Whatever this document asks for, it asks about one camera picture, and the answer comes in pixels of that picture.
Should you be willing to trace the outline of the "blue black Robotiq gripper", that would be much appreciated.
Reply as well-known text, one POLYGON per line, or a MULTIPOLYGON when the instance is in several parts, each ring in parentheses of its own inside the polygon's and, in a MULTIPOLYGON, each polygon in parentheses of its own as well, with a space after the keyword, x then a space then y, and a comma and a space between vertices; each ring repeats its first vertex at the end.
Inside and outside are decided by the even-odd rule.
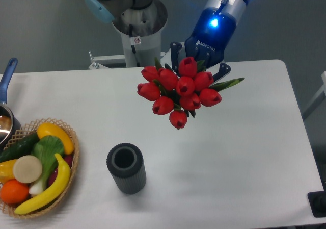
MULTIPOLYGON (((203 60, 206 68, 219 64, 224 59, 225 48, 235 28, 236 22, 232 18, 215 9, 205 9, 191 36, 184 43, 186 55, 196 61, 203 60)), ((178 73, 178 55, 181 49, 181 43, 170 43, 172 70, 175 73, 178 73)), ((230 71, 231 67, 228 64, 220 63, 219 71, 212 76, 214 82, 219 81, 230 71)))

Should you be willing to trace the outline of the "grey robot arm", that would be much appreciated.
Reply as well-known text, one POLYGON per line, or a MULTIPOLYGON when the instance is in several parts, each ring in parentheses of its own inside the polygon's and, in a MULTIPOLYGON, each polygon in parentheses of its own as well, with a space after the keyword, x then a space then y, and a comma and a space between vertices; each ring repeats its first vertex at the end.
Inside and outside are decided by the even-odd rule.
MULTIPOLYGON (((230 72, 224 51, 249 0, 207 0, 184 43, 172 42, 169 57, 172 69, 179 70, 185 57, 203 61, 204 69, 219 65, 213 76, 218 81, 230 72)), ((127 67, 154 64, 161 55, 161 32, 168 19, 160 0, 85 0, 89 10, 104 23, 112 23, 120 33, 127 67)))

